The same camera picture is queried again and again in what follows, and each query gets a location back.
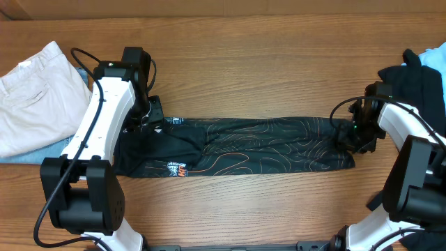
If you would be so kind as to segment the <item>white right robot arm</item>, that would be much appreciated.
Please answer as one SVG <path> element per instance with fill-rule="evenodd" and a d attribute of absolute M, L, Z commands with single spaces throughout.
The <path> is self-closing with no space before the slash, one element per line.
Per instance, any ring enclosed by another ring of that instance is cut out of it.
<path fill-rule="evenodd" d="M 334 125 L 336 145 L 373 152 L 390 136 L 399 154 L 382 190 L 382 201 L 365 219 L 343 227 L 324 250 L 383 250 L 415 233 L 445 233 L 445 138 L 418 110 L 393 98 L 392 86 L 375 82 L 349 98 L 350 125 Z"/>

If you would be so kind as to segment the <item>black printed cycling jersey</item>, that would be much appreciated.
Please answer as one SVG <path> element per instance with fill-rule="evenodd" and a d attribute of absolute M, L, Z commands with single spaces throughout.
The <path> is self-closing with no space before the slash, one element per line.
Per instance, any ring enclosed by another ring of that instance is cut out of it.
<path fill-rule="evenodd" d="M 124 130 L 114 170 L 132 178 L 330 172 L 355 166 L 328 119 L 184 119 Z"/>

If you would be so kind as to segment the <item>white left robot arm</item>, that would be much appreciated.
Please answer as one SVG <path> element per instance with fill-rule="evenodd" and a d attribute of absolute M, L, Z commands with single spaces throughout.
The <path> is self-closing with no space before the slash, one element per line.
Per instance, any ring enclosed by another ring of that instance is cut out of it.
<path fill-rule="evenodd" d="M 46 203 L 33 229 L 42 248 L 92 241 L 101 250 L 148 249 L 124 218 L 125 195 L 112 167 L 124 130 L 158 129 L 160 99 L 150 96 L 156 64 L 141 47 L 126 47 L 119 61 L 99 61 L 88 75 L 93 95 L 73 139 L 60 157 L 45 158 L 40 179 Z"/>

